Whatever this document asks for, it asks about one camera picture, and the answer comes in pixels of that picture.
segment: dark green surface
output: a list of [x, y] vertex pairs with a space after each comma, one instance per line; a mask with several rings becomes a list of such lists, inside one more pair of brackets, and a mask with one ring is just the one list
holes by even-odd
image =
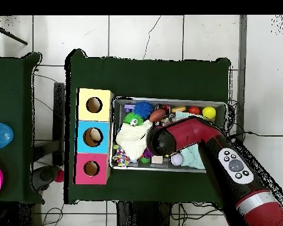
[[0, 122], [14, 131], [14, 139], [0, 149], [4, 183], [0, 201], [39, 203], [41, 196], [30, 184], [32, 161], [32, 71], [40, 54], [23, 59], [0, 58]]
[[[227, 102], [229, 66], [226, 58], [216, 62], [86, 58], [83, 51], [78, 49], [70, 59], [70, 131], [75, 131], [77, 88], [108, 89], [115, 96]], [[73, 150], [74, 133], [71, 132], [69, 202], [130, 200], [219, 203], [207, 175], [203, 173], [113, 169], [107, 185], [73, 185]]]

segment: pink block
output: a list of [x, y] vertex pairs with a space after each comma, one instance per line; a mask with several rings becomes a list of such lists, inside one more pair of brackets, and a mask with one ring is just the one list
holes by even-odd
[[[99, 172], [95, 176], [89, 176], [84, 171], [84, 165], [89, 161], [95, 161], [99, 165]], [[77, 154], [75, 184], [79, 185], [106, 185], [108, 171], [107, 154]]]

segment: red ball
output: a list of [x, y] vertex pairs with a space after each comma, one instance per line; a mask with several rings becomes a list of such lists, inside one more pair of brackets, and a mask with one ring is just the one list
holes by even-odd
[[55, 178], [54, 181], [55, 181], [55, 182], [58, 182], [58, 183], [64, 181], [64, 171], [63, 171], [63, 170], [59, 170], [59, 171], [58, 171], [58, 175], [57, 175], [57, 177]]
[[170, 105], [166, 104], [163, 106], [163, 109], [166, 111], [166, 112], [169, 112], [169, 109], [170, 109]]
[[200, 114], [200, 110], [198, 107], [190, 107], [189, 108], [189, 113], [190, 114]]

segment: round hole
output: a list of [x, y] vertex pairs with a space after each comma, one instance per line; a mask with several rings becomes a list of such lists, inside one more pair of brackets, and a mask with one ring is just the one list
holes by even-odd
[[101, 100], [97, 97], [91, 97], [87, 102], [86, 102], [86, 108], [89, 112], [96, 113], [100, 112], [101, 108], [103, 107], [103, 103]]
[[103, 140], [103, 134], [98, 128], [88, 128], [83, 135], [83, 140], [89, 147], [97, 147]]
[[98, 174], [98, 172], [100, 171], [100, 166], [98, 165], [98, 163], [96, 163], [95, 161], [88, 161], [85, 165], [84, 165], [84, 172], [88, 175], [88, 176], [95, 176]]

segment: purple toy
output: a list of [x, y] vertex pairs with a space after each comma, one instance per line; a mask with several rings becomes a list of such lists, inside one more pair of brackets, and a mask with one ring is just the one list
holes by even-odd
[[143, 155], [145, 158], [151, 158], [152, 156], [154, 156], [154, 154], [152, 154], [152, 152], [148, 148], [144, 150]]
[[133, 112], [134, 107], [135, 107], [135, 104], [125, 104], [124, 105], [125, 113]]

